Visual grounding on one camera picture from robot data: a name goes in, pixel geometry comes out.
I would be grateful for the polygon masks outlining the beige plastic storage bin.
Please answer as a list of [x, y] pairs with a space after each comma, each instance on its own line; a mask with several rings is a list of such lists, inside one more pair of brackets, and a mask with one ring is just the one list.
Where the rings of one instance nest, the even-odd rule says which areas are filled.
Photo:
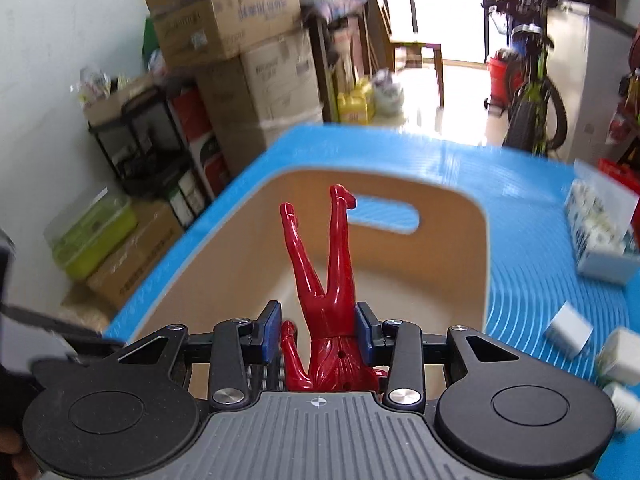
[[117, 387], [145, 408], [212, 411], [302, 400], [376, 402], [441, 389], [424, 334], [481, 330], [488, 299], [483, 211], [448, 188], [379, 174], [293, 171], [267, 182], [134, 324]]

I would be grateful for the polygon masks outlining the lower stacked cardboard box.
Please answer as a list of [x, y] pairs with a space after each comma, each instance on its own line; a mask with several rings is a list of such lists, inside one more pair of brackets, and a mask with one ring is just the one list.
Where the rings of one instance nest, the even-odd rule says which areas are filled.
[[306, 29], [208, 66], [195, 79], [233, 177], [291, 128], [323, 122]]

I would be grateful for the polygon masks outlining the green lidded food container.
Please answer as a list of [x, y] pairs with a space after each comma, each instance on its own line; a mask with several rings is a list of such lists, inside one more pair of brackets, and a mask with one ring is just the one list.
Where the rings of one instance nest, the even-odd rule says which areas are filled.
[[56, 265], [85, 281], [137, 227], [131, 198], [111, 185], [89, 188], [44, 228]]

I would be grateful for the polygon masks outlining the white chest freezer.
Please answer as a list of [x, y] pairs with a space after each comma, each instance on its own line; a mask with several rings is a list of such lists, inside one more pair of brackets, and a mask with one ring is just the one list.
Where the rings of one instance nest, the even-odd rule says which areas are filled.
[[620, 81], [629, 73], [628, 54], [636, 29], [595, 6], [564, 1], [548, 15], [554, 41], [548, 72], [564, 102], [567, 138], [559, 159], [595, 165], [618, 159], [632, 135], [613, 140], [608, 126], [616, 113]]

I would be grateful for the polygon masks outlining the wooden chair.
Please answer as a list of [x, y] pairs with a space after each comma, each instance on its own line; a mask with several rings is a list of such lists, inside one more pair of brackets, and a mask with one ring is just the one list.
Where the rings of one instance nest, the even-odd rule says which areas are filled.
[[442, 58], [442, 45], [437, 42], [428, 42], [420, 37], [417, 32], [393, 32], [390, 24], [390, 12], [388, 12], [385, 0], [370, 0], [372, 16], [378, 21], [382, 30], [382, 61], [379, 68], [388, 68], [391, 72], [396, 70], [396, 50], [398, 48], [428, 49], [433, 53], [433, 64], [437, 81], [439, 106], [445, 106], [444, 86], [444, 59]]

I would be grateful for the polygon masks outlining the blue silicone table mat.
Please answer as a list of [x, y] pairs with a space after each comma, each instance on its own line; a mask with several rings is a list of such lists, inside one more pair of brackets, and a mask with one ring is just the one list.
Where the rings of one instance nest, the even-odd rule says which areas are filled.
[[[379, 174], [448, 188], [483, 211], [488, 231], [488, 299], [481, 329], [492, 338], [578, 377], [616, 327], [639, 324], [639, 287], [603, 284], [575, 271], [564, 202], [574, 171], [498, 148], [469, 148], [420, 136], [339, 126], [297, 127], [255, 160], [187, 233], [213, 234], [267, 182], [293, 171]], [[177, 275], [193, 245], [182, 239], [119, 313], [112, 337], [139, 338], [134, 324]], [[544, 338], [565, 301], [593, 325], [570, 360]], [[363, 398], [318, 408], [258, 402], [215, 416], [161, 479], [474, 479], [475, 468], [443, 450], [428, 421]]]

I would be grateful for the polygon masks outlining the white tissue box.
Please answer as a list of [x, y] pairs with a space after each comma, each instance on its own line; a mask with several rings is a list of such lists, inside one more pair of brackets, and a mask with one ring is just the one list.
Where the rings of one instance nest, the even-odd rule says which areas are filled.
[[639, 195], [581, 160], [574, 171], [564, 209], [576, 271], [624, 286], [639, 272], [639, 230], [632, 226]]

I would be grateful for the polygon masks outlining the red plastic figure toy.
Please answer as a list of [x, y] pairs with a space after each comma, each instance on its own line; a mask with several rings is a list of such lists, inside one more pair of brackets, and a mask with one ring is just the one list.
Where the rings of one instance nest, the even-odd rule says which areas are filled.
[[356, 288], [349, 251], [347, 211], [354, 209], [357, 201], [340, 184], [330, 187], [330, 199], [326, 284], [320, 282], [298, 234], [294, 206], [290, 203], [280, 206], [285, 247], [310, 335], [310, 361], [308, 366], [303, 366], [297, 350], [296, 325], [291, 321], [281, 324], [285, 387], [293, 392], [378, 392], [380, 380], [386, 373], [364, 364], [355, 327]]

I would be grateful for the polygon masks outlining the green black bicycle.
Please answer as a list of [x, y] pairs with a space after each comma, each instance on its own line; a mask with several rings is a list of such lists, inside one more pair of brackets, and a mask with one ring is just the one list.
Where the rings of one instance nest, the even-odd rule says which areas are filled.
[[521, 49], [506, 66], [504, 85], [508, 131], [502, 141], [512, 148], [546, 157], [566, 141], [568, 121], [560, 92], [548, 74], [548, 11], [560, 0], [482, 0], [483, 9], [513, 22], [510, 39]]

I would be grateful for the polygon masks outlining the top open cardboard box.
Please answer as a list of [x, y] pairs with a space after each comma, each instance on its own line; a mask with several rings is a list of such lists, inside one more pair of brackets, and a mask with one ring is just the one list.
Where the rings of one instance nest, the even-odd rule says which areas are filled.
[[145, 0], [171, 70], [230, 58], [299, 28], [299, 0]]

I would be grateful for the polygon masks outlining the floor cardboard box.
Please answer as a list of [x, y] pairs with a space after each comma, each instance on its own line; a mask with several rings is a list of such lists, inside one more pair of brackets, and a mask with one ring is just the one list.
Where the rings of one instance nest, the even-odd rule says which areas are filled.
[[137, 227], [86, 281], [93, 292], [118, 310], [183, 234], [182, 225], [166, 202], [137, 202], [134, 212]]

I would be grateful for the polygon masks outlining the white cube charger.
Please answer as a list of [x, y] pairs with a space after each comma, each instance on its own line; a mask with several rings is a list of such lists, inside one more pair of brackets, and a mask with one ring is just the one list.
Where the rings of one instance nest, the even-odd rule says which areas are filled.
[[585, 349], [592, 333], [593, 325], [565, 301], [544, 330], [544, 338], [572, 360]]

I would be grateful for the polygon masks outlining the black metal shelf rack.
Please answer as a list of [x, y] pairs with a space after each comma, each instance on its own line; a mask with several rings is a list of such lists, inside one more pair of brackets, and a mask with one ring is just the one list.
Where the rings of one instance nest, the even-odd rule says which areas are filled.
[[137, 82], [84, 108], [88, 130], [129, 196], [166, 200], [183, 228], [212, 198], [166, 91]]

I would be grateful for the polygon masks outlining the yellow oil jug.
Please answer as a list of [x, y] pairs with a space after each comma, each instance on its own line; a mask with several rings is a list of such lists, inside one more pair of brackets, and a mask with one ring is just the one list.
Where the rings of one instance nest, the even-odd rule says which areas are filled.
[[369, 78], [360, 79], [351, 92], [340, 93], [336, 99], [341, 124], [370, 124], [375, 115], [375, 100]]

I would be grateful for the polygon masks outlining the red shopping bag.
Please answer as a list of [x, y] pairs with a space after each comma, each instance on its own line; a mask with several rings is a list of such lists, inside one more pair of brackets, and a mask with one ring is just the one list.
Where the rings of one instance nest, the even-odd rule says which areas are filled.
[[600, 158], [597, 167], [602, 174], [606, 174], [617, 182], [626, 185], [627, 188], [638, 188], [639, 186], [639, 175], [617, 162]]

